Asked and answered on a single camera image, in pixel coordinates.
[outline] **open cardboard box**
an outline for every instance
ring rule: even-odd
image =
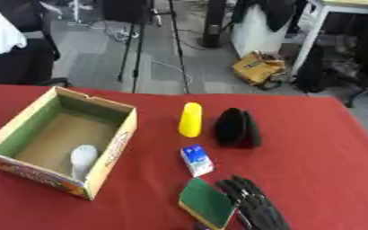
[[[0,170],[94,199],[135,130],[134,107],[54,87],[0,129]],[[84,181],[71,176],[80,145],[99,152]]]

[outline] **red tablecloth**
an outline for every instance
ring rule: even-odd
[[[0,127],[46,90],[0,86]],[[368,229],[368,133],[334,99],[77,90],[135,105],[137,132],[94,201],[0,172],[0,229],[192,229],[195,220],[177,205],[191,179],[179,149],[196,143],[215,163],[205,180],[234,173],[252,179],[293,229]],[[185,102],[204,107],[200,137],[184,138],[177,131]],[[252,113],[262,147],[216,144],[211,127],[229,107]]]

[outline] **floor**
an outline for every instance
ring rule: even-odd
[[[205,4],[203,1],[175,1],[178,12],[180,38],[192,47],[202,49],[197,39],[202,35]],[[167,1],[157,0],[159,11],[167,9]],[[93,13],[83,12],[84,19],[93,21]],[[57,61],[54,77],[67,76],[78,87],[98,88],[130,92],[132,70],[135,63],[136,43],[134,40],[124,74],[124,81],[117,81],[125,45],[105,35],[118,31],[127,25],[120,22],[96,22],[91,28],[68,24],[68,19],[54,20],[52,31],[62,58]],[[148,25],[145,30],[145,45],[142,53],[139,93],[178,94],[184,93],[184,84],[179,66],[179,59],[172,36],[171,18],[163,16],[162,27]],[[185,64],[192,93],[258,93],[278,95],[304,95],[292,86],[285,84],[275,90],[264,92],[245,84],[236,77],[231,65],[238,58],[231,45],[223,38],[221,49],[198,50],[183,46]],[[323,93],[311,93],[310,96],[334,96],[344,100],[353,90],[331,88]],[[361,124],[368,129],[368,97],[361,98],[350,111]]]

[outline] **black glove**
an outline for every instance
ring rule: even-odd
[[[246,229],[290,230],[279,211],[250,180],[233,176],[216,184],[238,208],[238,218]]]

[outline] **tripod leg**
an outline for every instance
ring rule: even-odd
[[[146,19],[147,19],[147,10],[146,10],[146,7],[144,6],[143,15],[141,17],[140,29],[139,29],[138,49],[136,51],[136,67],[133,72],[134,84],[132,87],[132,93],[136,93],[136,83],[138,81],[139,65],[141,64],[142,47],[144,45]]]
[[[177,27],[177,14],[174,11],[174,5],[173,5],[172,0],[169,0],[169,7],[171,11],[171,20],[173,22],[174,37],[176,37],[177,51],[179,53],[181,73],[182,73],[182,77],[183,77],[184,84],[185,84],[184,88],[185,88],[186,93],[189,93],[187,72],[184,67],[184,58],[183,58],[182,49],[181,49],[179,29]]]
[[[118,75],[118,81],[119,82],[123,81],[123,74],[124,74],[124,70],[126,69],[126,62],[127,62],[127,58],[128,58],[128,52],[129,52],[129,48],[131,47],[132,36],[134,35],[134,28],[135,28],[135,25],[133,23],[131,23],[131,27],[129,28],[128,40],[127,40],[127,43],[126,43],[126,51],[124,53],[123,63],[121,65],[121,69],[120,69],[119,75]]]

